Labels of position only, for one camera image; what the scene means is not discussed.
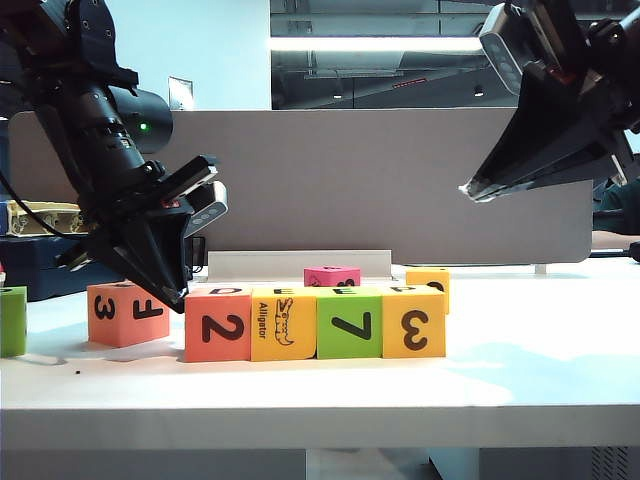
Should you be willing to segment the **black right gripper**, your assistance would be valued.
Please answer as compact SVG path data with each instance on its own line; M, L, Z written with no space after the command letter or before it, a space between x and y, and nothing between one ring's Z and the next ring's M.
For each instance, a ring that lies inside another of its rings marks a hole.
M527 66L518 107L473 177L458 190L476 203L527 190L639 176L625 132L639 131L639 10L583 32L567 1L529 1L543 51Z

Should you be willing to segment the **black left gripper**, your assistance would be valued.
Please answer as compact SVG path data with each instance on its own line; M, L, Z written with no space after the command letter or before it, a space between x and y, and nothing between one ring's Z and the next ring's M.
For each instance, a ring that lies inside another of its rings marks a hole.
M83 198L91 232L56 263L77 270L99 261L182 314L189 293L184 240L220 217L218 166L217 158L198 155L167 173L147 161L139 184Z

